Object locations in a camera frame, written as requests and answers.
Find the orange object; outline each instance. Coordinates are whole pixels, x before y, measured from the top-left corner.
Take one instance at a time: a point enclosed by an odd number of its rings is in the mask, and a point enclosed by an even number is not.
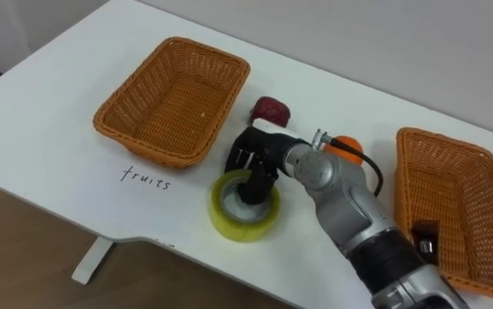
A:
[[[439,269],[456,288],[493,298],[493,154],[404,128],[397,135],[394,217],[413,241],[418,220],[439,221]]]
[[[171,168],[201,161],[250,66],[190,39],[165,39],[94,116],[94,127],[132,153]]]
[[[359,150],[363,152],[363,148],[361,147],[361,144],[353,137],[350,136],[336,136],[334,137],[335,139],[338,139],[340,142],[348,144],[348,146],[355,148],[356,150]],[[349,153],[345,150],[338,149],[336,147],[331,146],[330,144],[326,144],[325,147],[323,148],[323,151],[333,153],[339,157],[342,157],[348,161],[354,162],[357,165],[361,165],[363,163],[363,159],[356,156],[355,154]]]

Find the roll of tape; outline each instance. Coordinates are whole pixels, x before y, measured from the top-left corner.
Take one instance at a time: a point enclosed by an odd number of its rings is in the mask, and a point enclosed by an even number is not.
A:
[[[279,192],[274,186],[269,197],[271,200],[269,212],[260,221],[238,221],[226,213],[222,205],[222,195],[227,186],[238,180],[246,182],[250,173],[249,170],[234,170],[222,175],[214,183],[210,194],[209,216],[216,231],[227,239],[243,243],[256,241],[266,235],[273,227],[281,207]]]

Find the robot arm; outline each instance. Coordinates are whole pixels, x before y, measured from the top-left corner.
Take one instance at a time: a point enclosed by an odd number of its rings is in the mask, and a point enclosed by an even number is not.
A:
[[[226,162],[226,172],[253,170],[238,188],[242,202],[254,205],[263,201],[281,170],[302,183],[315,201],[321,227],[350,260],[373,295],[375,308],[468,308],[439,270],[426,264],[397,229],[368,190],[362,168],[319,151],[321,142],[333,143],[329,136],[318,131],[310,145],[282,132],[284,129],[272,134],[266,132],[274,130],[270,126],[260,129],[248,127],[235,140]]]
[[[350,260],[375,308],[468,308],[397,229],[368,190],[361,167],[298,143],[284,155],[281,169],[315,201],[321,227]]]

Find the white table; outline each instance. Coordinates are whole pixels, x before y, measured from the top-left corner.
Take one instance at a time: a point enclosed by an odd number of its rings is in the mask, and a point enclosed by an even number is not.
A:
[[[137,158],[92,126],[100,104],[174,35],[232,52],[252,66],[208,157],[180,172]],[[355,136],[386,177],[380,195],[385,204],[392,203],[400,127],[441,132],[493,152],[493,133],[487,130],[147,5],[112,0],[0,77],[0,188],[102,236],[99,250],[85,259],[85,270],[95,267],[95,255],[111,244],[104,239],[140,239],[296,306],[371,308],[366,288],[320,229],[313,202],[294,180],[277,182],[282,212],[274,230],[259,242],[234,243],[211,226],[210,185],[222,174],[232,141],[262,95],[287,103],[292,113],[288,128],[301,136],[310,138],[319,127]],[[132,166],[171,185],[160,190],[121,182]],[[373,185],[374,176],[367,172]],[[493,307],[492,299],[463,295],[472,308]]]

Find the black cable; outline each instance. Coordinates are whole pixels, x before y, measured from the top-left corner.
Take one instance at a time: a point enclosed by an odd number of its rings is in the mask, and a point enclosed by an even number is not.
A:
[[[336,138],[333,138],[331,140],[330,145],[362,158],[364,161],[366,161],[374,169],[374,172],[376,173],[376,177],[378,178],[378,183],[376,184],[376,189],[374,189],[374,195],[376,197],[378,197],[378,195],[380,194],[380,190],[382,190],[382,186],[384,185],[384,177],[382,176],[382,171],[378,168],[376,163],[374,163],[374,161],[372,161],[369,157],[367,157],[361,151],[351,147],[350,145],[348,145],[345,142],[340,142]]]

